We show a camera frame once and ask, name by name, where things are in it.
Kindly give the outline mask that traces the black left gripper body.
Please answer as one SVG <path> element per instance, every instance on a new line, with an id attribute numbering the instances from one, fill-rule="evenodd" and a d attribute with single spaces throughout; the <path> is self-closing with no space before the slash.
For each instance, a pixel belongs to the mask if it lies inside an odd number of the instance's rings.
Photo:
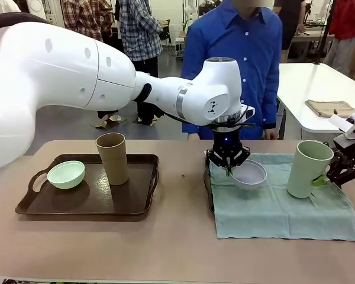
<path id="1" fill-rule="evenodd" d="M 225 132 L 214 129 L 213 133 L 213 149 L 217 152 L 227 152 L 228 156 L 234 156 L 243 147 L 240 141 L 240 129 L 229 129 Z"/>

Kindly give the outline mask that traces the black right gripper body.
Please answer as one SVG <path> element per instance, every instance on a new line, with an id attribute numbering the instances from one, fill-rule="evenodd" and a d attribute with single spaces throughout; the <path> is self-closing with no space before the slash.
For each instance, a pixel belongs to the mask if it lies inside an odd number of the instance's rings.
<path id="1" fill-rule="evenodd" d="M 327 178 L 331 183 L 345 184 L 355 179 L 355 140 L 345 134 L 333 139 L 334 157 L 329 163 Z"/>

